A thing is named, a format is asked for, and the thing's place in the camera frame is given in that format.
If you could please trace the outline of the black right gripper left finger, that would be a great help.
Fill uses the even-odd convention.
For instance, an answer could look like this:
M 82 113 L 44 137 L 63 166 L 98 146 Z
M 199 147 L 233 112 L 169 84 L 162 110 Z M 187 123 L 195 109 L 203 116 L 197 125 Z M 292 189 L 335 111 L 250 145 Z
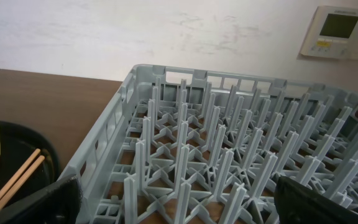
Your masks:
M 69 175 L 2 209 L 0 224 L 73 224 L 81 201 L 80 181 Z

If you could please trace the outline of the wooden chopstick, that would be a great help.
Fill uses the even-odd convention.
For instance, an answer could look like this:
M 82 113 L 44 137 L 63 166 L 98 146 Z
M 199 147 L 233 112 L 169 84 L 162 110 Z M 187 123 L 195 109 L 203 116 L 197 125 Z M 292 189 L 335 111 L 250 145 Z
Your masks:
M 39 157 L 40 149 L 36 149 L 30 157 L 22 164 L 18 171 L 9 179 L 5 186 L 0 190 L 0 199 L 9 191 L 9 189 L 19 180 L 24 172 L 35 162 Z
M 24 172 L 24 174 L 19 178 L 19 180 L 9 189 L 9 191 L 0 199 L 0 210 L 10 201 L 10 199 L 15 195 L 15 193 L 23 186 L 25 181 L 34 173 L 41 163 L 43 163 L 45 157 L 39 156 L 34 163 Z

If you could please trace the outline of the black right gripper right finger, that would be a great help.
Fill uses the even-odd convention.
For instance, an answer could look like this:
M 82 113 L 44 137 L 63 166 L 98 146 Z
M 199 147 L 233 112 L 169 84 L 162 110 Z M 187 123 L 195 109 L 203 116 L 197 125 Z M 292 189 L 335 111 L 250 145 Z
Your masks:
M 274 204 L 281 224 L 358 224 L 358 214 L 289 177 L 278 179 Z

